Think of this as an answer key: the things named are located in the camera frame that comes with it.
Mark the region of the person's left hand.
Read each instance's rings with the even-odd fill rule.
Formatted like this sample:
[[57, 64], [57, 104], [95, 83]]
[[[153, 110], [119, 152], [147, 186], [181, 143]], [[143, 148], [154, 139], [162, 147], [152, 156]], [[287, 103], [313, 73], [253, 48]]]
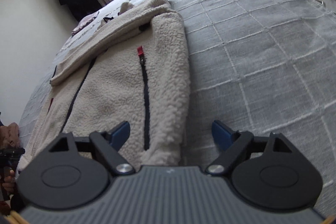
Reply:
[[4, 178], [4, 182], [2, 183], [4, 190], [11, 194], [15, 190], [15, 172], [12, 169], [9, 169], [8, 175]]

